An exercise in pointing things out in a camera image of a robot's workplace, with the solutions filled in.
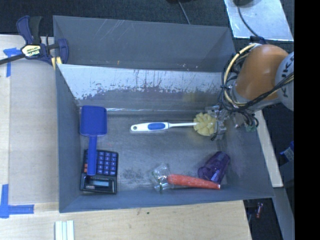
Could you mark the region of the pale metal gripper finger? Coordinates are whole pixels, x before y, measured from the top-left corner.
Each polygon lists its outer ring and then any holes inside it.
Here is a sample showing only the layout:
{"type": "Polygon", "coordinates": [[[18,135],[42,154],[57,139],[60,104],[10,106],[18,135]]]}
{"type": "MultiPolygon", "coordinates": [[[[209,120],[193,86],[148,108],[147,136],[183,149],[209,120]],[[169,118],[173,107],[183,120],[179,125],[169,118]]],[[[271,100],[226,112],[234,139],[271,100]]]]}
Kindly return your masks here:
{"type": "Polygon", "coordinates": [[[222,140],[227,128],[224,123],[217,123],[214,127],[214,132],[210,138],[211,141],[222,140]]]}
{"type": "Polygon", "coordinates": [[[221,109],[220,105],[213,105],[213,106],[205,107],[204,110],[211,117],[219,118],[222,109],[221,109]]]}

